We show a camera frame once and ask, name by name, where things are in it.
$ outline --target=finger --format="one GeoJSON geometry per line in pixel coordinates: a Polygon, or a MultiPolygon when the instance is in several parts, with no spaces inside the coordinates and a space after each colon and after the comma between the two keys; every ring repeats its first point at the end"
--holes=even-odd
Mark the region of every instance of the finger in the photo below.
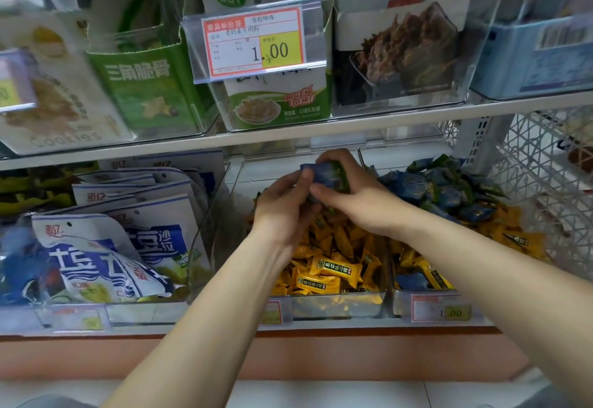
{"type": "Polygon", "coordinates": [[[297,231],[300,233],[299,238],[302,237],[305,229],[315,220],[319,213],[322,212],[323,205],[321,203],[313,203],[311,205],[305,205],[299,216],[297,231]]]}
{"type": "Polygon", "coordinates": [[[284,177],[280,177],[274,183],[272,183],[267,190],[263,192],[262,195],[268,195],[273,197],[280,197],[284,193],[286,193],[290,188],[292,188],[295,183],[299,180],[301,175],[300,171],[294,171],[292,174],[285,175],[284,177]]]}
{"type": "Polygon", "coordinates": [[[346,173],[357,172],[362,169],[348,149],[327,150],[315,162],[325,163],[327,161],[339,161],[346,173]]]}
{"type": "Polygon", "coordinates": [[[314,183],[309,189],[313,197],[315,197],[323,205],[327,205],[332,208],[344,211],[344,206],[347,202],[349,195],[340,194],[321,183],[314,183]]]}
{"type": "Polygon", "coordinates": [[[309,188],[313,183],[313,177],[315,173],[312,169],[306,168],[301,172],[301,176],[296,182],[295,187],[291,190],[289,196],[293,198],[299,205],[307,200],[309,195],[309,188]]]}

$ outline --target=yellow price sticker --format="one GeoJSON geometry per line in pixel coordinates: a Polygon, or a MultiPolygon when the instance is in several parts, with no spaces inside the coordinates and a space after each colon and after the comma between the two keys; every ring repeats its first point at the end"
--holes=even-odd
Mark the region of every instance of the yellow price sticker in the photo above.
{"type": "Polygon", "coordinates": [[[471,320],[471,305],[445,305],[441,313],[448,321],[469,321],[471,320]]]}
{"type": "Polygon", "coordinates": [[[12,79],[0,80],[0,108],[13,107],[23,102],[12,79]]]}
{"type": "Polygon", "coordinates": [[[102,330],[103,324],[100,317],[85,317],[82,319],[85,330],[102,330]]]}
{"type": "Polygon", "coordinates": [[[300,65],[305,60],[299,31],[262,36],[260,50],[264,69],[300,65]]]}
{"type": "Polygon", "coordinates": [[[282,325],[282,310],[280,308],[280,302],[270,301],[267,303],[266,310],[263,312],[262,321],[263,325],[282,325]]]}

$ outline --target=food illustration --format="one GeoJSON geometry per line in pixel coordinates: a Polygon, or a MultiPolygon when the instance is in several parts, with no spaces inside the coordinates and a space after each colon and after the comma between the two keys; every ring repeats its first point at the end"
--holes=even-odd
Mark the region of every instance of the food illustration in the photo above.
{"type": "Polygon", "coordinates": [[[244,99],[235,108],[235,113],[239,119],[249,124],[267,124],[276,119],[280,111],[280,105],[276,104],[273,100],[259,97],[244,99]]]}
{"type": "Polygon", "coordinates": [[[33,89],[39,106],[27,110],[8,111],[3,114],[11,127],[23,127],[32,134],[60,134],[73,130],[69,122],[81,119],[74,103],[62,96],[46,81],[34,79],[33,89]]]}
{"type": "Polygon", "coordinates": [[[179,112],[171,105],[167,105],[165,97],[155,97],[152,100],[143,102],[142,104],[142,117],[144,119],[153,119],[159,114],[165,116],[177,116],[179,112]]]}
{"type": "Polygon", "coordinates": [[[419,15],[407,13],[402,22],[396,16],[388,29],[365,39],[353,64],[371,84],[399,74],[408,90],[445,89],[453,79],[456,38],[455,26],[434,2],[419,15]]]}
{"type": "Polygon", "coordinates": [[[46,27],[39,26],[33,30],[33,43],[47,58],[62,58],[68,54],[63,38],[46,27]]]}

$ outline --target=hand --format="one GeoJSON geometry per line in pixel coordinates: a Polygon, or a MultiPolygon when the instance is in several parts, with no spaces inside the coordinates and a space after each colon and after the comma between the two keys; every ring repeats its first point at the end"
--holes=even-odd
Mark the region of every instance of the hand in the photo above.
{"type": "Polygon", "coordinates": [[[339,161],[344,167],[351,194],[340,194],[314,183],[311,194],[324,205],[346,214],[352,222],[377,235],[403,239],[402,229],[419,209],[392,195],[369,175],[346,149],[328,150],[317,163],[339,161]]]}
{"type": "Polygon", "coordinates": [[[283,255],[290,252],[288,259],[305,229],[322,210],[321,204],[307,201],[313,176],[311,169],[285,175],[257,199],[251,232],[275,242],[284,250],[283,255]]]}

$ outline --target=white metal shelf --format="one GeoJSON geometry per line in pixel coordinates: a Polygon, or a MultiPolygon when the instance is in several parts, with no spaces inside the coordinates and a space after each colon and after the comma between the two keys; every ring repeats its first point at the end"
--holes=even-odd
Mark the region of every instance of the white metal shelf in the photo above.
{"type": "Polygon", "coordinates": [[[488,101],[473,95],[466,104],[423,108],[392,114],[374,114],[350,119],[336,119],[314,124],[252,130],[240,133],[219,133],[203,137],[185,137],[150,143],[127,143],[100,149],[86,149],[59,154],[35,155],[0,161],[0,171],[46,165],[67,164],[96,159],[113,159],[163,152],[182,152],[221,148],[284,139],[298,139],[328,134],[362,132],[378,128],[405,127],[438,123],[455,119],[473,119],[502,114],[528,113],[536,110],[555,110],[593,104],[593,91],[582,91],[547,97],[510,101],[488,101]]]}

